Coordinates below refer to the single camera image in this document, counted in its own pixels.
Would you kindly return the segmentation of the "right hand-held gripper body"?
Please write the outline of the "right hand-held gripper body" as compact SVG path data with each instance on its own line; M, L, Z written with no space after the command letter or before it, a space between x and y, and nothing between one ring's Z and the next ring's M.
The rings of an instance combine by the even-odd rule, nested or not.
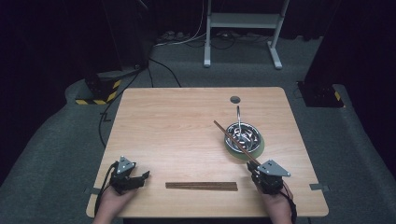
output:
M262 192L270 195L278 194L284 184L283 177L290 177L290 172L274 160L269 160L257 167Z

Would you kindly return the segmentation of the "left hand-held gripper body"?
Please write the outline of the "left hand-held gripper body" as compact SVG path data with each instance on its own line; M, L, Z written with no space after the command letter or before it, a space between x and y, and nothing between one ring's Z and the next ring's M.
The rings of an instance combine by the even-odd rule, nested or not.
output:
M142 179L142 177L130 177L134 168L135 162L131 162L123 156L121 156L120 160L116 163L116 168L111 174L109 185L113 187L118 194L122 194L126 190L136 189L135 182Z

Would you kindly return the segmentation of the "shiny steel bowl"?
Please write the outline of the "shiny steel bowl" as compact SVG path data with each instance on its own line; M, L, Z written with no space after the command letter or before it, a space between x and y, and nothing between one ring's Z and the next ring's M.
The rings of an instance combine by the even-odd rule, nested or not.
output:
M254 126L245 122L236 122L227 127L226 131L233 138L224 136L225 144L231 151L242 152L235 142L238 142L249 153L263 150L262 135Z

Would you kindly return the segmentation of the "single dark wooden chopstick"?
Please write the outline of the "single dark wooden chopstick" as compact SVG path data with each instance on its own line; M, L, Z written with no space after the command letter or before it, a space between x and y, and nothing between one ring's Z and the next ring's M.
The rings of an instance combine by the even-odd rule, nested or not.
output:
M260 163L253 156L251 156L250 153L246 149L244 149L243 146L237 140L235 140L216 120L213 120L213 122L234 144L236 144L237 148L241 150L249 158L250 161L253 161L255 164L260 165Z

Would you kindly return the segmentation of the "row of brown chopsticks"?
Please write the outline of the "row of brown chopsticks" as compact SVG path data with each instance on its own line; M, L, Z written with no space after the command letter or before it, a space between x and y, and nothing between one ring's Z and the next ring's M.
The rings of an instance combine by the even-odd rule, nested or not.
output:
M166 182L167 189L203 189L238 191L236 182Z

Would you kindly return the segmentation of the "person's right hand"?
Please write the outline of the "person's right hand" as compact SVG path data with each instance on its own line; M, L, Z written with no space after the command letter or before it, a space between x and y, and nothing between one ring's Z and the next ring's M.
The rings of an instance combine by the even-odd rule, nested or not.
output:
M281 194L262 194L264 210L271 217L291 217L291 208L288 200Z

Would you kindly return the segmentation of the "person's left hand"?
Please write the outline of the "person's left hand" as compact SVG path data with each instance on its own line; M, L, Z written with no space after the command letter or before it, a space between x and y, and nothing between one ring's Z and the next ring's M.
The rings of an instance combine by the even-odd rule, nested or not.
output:
M118 194L113 187L108 187L101 198L96 217L116 217L129 201L136 195L137 190L131 189Z

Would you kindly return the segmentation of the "steel spoon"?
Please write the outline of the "steel spoon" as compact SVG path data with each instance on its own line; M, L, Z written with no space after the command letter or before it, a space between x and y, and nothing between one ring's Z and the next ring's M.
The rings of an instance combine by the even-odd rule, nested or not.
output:
M240 106L238 105L236 107L236 128L234 131L235 138L237 142L244 148L248 148L249 144L249 139L248 139L248 134L247 134L247 129L245 127L245 124L242 122L241 119L241 112L240 112Z

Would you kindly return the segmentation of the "black yellow striped stand base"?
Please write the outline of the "black yellow striped stand base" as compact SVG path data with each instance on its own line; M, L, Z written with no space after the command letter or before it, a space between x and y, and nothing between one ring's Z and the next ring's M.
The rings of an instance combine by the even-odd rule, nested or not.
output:
M88 74L75 102L78 105L106 105L116 98L119 86L119 79L101 79L97 74Z
M344 106L341 95L332 85L322 86L299 81L297 86L308 107L340 108Z

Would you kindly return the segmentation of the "power strip with plugs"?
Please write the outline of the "power strip with plugs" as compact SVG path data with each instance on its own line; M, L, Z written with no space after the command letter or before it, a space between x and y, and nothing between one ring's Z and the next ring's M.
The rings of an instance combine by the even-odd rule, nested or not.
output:
M190 37L189 34L182 32L166 31L157 38L159 44L168 42L181 42L187 40Z

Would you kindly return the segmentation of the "white metal stand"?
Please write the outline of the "white metal stand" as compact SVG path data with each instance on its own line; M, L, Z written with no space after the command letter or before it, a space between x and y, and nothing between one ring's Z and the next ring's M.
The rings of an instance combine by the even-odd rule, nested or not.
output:
M283 0L278 14L219 13L212 11L212 0L207 0L204 67L211 65L211 29L212 28L252 28L272 29L274 34L267 42L275 69L283 65L276 51L277 40L286 17L290 0Z

